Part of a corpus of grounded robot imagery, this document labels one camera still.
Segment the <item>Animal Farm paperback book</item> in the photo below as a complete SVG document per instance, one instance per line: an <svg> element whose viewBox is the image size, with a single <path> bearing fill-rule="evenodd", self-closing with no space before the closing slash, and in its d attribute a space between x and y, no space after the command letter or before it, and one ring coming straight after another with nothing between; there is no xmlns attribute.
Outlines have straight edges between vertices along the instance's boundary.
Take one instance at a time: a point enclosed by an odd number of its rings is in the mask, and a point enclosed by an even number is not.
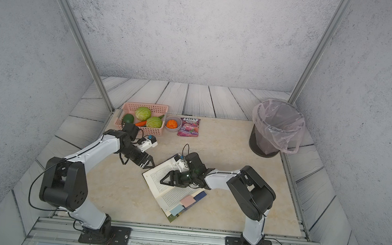
<svg viewBox="0 0 392 245"><path fill-rule="evenodd" d="M186 210L190 209L197 202L207 196L206 192L203 189L194 189L189 187L179 188L160 184L160 180L164 176L166 176L169 171L176 171L176 156L178 156L178 154L171 157L162 164L156 166L155 168L143 173L143 178L146 181L153 197L155 198L156 202L160 206L161 210L163 211L169 222L176 220ZM170 210L180 204L181 199L189 195L193 196L197 201L190 207L185 208L177 216L171 215Z"/></svg>

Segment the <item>pink sticky note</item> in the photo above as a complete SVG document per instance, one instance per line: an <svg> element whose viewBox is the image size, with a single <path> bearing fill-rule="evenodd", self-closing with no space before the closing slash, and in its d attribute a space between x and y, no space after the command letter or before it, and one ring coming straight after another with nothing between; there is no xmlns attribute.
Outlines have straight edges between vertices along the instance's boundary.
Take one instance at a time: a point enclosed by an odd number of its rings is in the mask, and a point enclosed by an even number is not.
<svg viewBox="0 0 392 245"><path fill-rule="evenodd" d="M180 204L183 207L188 208L191 205L193 205L196 201L197 200L193 196L189 195L189 196L186 196L185 198L181 199Z"/></svg>

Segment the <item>blue sticky note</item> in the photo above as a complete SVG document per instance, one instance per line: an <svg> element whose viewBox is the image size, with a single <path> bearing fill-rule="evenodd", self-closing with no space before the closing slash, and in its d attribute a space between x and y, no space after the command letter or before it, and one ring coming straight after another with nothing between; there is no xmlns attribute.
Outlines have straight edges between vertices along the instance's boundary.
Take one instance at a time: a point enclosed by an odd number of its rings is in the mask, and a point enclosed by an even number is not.
<svg viewBox="0 0 392 245"><path fill-rule="evenodd" d="M185 209L185 207L181 204L178 204L177 206L175 206L173 209L170 210L171 215L173 216L177 216L178 214L180 214L183 210Z"/></svg>

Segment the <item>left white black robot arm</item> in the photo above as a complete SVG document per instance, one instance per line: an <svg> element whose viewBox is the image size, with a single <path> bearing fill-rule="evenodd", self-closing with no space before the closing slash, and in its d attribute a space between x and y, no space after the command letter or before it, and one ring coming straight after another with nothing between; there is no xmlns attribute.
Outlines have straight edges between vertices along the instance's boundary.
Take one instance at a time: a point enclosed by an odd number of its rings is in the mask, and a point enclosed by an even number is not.
<svg viewBox="0 0 392 245"><path fill-rule="evenodd" d="M113 154L125 157L142 169L155 167L146 151L157 146L155 136L146 135L135 141L136 132L108 130L80 151L65 158L51 158L43 174L39 191L41 201L68 212L86 230L105 230L111 220L88 199L87 174Z"/></svg>

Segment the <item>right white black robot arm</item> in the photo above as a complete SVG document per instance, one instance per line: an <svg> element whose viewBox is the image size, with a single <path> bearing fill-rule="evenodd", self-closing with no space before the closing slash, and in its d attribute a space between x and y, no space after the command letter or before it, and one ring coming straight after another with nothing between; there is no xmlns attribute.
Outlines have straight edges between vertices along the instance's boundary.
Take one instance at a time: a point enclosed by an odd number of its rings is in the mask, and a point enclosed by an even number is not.
<svg viewBox="0 0 392 245"><path fill-rule="evenodd" d="M205 190L230 191L246 216L241 241L245 245L261 245L265 239L267 215L276 194L254 168L245 166L238 171L220 171L191 160L186 161L186 165L187 171L170 171L160 183L178 188L195 186Z"/></svg>

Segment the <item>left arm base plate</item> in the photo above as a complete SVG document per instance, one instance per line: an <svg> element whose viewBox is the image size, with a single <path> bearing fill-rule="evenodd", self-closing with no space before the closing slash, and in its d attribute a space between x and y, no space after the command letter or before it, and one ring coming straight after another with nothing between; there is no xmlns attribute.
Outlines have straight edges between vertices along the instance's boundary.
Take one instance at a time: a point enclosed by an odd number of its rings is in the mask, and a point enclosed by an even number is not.
<svg viewBox="0 0 392 245"><path fill-rule="evenodd" d="M84 228L78 238L79 243L94 245L128 245L131 228L103 226L101 229Z"/></svg>

